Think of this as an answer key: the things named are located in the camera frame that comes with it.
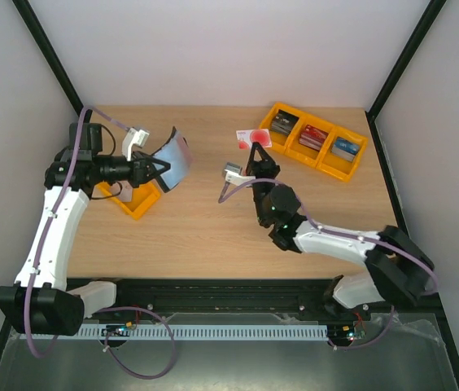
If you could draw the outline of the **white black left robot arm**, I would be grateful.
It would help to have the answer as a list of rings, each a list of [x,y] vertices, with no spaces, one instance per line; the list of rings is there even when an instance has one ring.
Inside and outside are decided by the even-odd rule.
[[[0,287],[0,310],[22,334],[75,335],[86,318],[114,305],[116,285],[93,281],[68,290],[68,261],[80,220],[102,183],[139,187],[170,164],[144,152],[149,132],[127,131],[118,156],[103,154],[103,126],[71,124],[69,144],[46,170],[42,217],[27,259],[11,286]]]

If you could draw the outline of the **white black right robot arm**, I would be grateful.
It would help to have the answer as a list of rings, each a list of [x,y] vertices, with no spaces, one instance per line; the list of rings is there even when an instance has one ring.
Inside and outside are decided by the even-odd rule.
[[[399,227],[353,231],[315,222],[294,190],[277,181],[279,172],[266,150],[253,143],[245,174],[252,180],[258,223],[270,230],[273,243],[283,251],[326,255],[365,269],[333,279],[324,299],[331,318],[382,301],[415,306],[421,297],[436,292],[433,262]]]

